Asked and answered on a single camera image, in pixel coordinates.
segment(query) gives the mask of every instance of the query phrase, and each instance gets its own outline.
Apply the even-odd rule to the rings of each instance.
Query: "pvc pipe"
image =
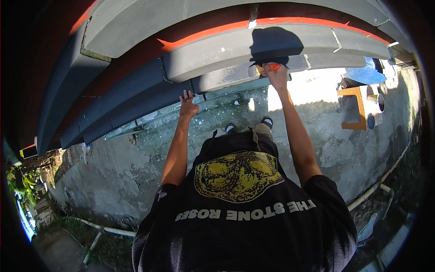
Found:
[[[97,245],[98,239],[100,239],[100,237],[101,237],[102,235],[103,235],[103,233],[102,233],[102,232],[99,232],[99,233],[97,234],[97,236],[95,237],[94,242],[92,243],[92,245],[91,245],[90,248],[89,248],[89,252],[86,254],[86,257],[85,257],[84,260],[83,260],[83,263],[84,263],[84,264],[87,264],[87,261],[89,260],[89,254],[90,254],[90,252],[95,248],[95,246]]]
[[[394,198],[394,191],[393,191],[393,189],[391,189],[390,187],[388,187],[388,186],[385,185],[385,184],[381,184],[381,189],[388,193],[388,205],[387,205],[387,210],[386,210],[385,213],[384,213],[384,217],[382,217],[382,220],[384,220],[385,217],[387,216],[387,212],[388,212],[388,210],[390,209],[391,202],[393,201],[393,198]]]
[[[402,154],[400,155],[400,157],[396,160],[396,162],[393,164],[393,166],[391,167],[390,170],[388,170],[385,175],[382,176],[382,178],[377,181],[375,184],[373,184],[373,186],[371,186],[362,196],[360,196],[359,198],[357,198],[355,201],[353,201],[351,204],[348,205],[348,210],[352,211],[353,209],[355,209],[358,205],[360,205],[364,200],[366,200],[371,194],[373,194],[376,189],[382,185],[382,183],[385,181],[385,179],[391,174],[391,172],[393,172],[393,170],[396,168],[396,166],[399,164],[400,160],[403,158],[403,156],[405,155],[406,151],[408,150],[408,147],[410,145],[411,141],[408,142],[408,145],[406,146],[406,148],[404,149],[404,151],[402,152]]]
[[[80,219],[80,218],[77,218],[77,217],[71,217],[71,218],[74,218],[76,220],[82,221],[83,223],[85,223],[86,225],[89,225],[91,227],[94,227],[94,228],[97,228],[97,229],[103,229],[103,230],[105,230],[107,232],[112,232],[112,233],[116,233],[116,234],[120,234],[120,235],[124,235],[124,236],[130,236],[130,237],[136,236],[136,232],[126,231],[126,230],[117,229],[117,228],[104,227],[104,226],[97,225],[97,224],[94,224],[92,222],[89,222],[89,221],[86,221],[84,219]]]

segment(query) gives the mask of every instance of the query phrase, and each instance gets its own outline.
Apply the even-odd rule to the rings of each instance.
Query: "man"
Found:
[[[341,271],[353,256],[355,225],[317,166],[287,70],[263,68],[282,102],[302,188],[278,162],[269,118],[252,131],[214,134],[185,176],[187,131],[199,107],[184,90],[161,187],[133,243],[135,271]]]

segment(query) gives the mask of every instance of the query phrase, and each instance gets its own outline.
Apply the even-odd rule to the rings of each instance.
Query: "yellow graphic print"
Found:
[[[232,203],[254,200],[284,178],[277,159],[267,153],[241,151],[196,166],[194,185],[203,196]]]

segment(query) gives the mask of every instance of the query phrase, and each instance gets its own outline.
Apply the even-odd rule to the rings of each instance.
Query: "black t-shirt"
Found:
[[[135,271],[341,271],[355,224],[336,184],[289,180],[252,132],[204,142],[179,185],[159,188],[134,239]]]

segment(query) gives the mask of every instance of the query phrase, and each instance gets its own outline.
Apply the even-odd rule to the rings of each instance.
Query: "hand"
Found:
[[[275,90],[278,92],[288,92],[287,91],[287,69],[284,65],[279,64],[278,70],[272,70],[269,67],[269,64],[273,62],[265,63],[263,64],[264,71],[261,72],[262,76],[268,77],[270,83],[275,88]]]
[[[180,118],[187,118],[190,120],[195,114],[199,111],[199,106],[194,105],[192,91],[187,93],[187,90],[184,90],[184,98],[180,96],[181,108],[180,108]]]

